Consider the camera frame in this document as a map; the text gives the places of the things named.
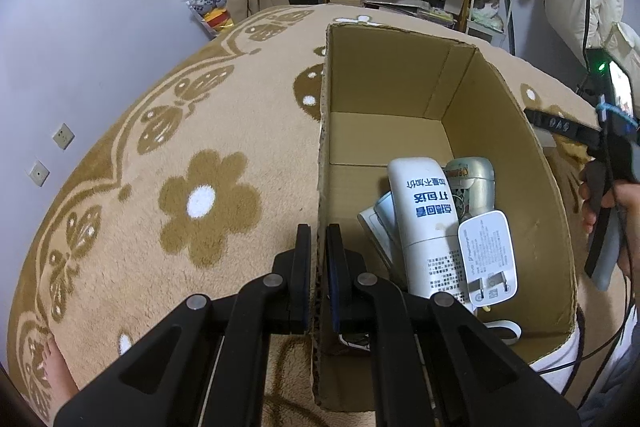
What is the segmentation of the person's right hand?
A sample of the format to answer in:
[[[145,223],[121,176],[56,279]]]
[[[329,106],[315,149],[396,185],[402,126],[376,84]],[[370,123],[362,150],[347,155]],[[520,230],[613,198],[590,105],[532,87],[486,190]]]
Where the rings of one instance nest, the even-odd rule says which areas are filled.
[[[590,205],[590,188],[586,181],[579,185],[578,194],[582,199],[582,228],[591,233],[597,223],[597,213]],[[606,193],[601,205],[613,208],[620,205],[626,211],[627,246],[618,256],[618,266],[634,282],[639,278],[639,185],[624,181],[615,181],[612,190]]]

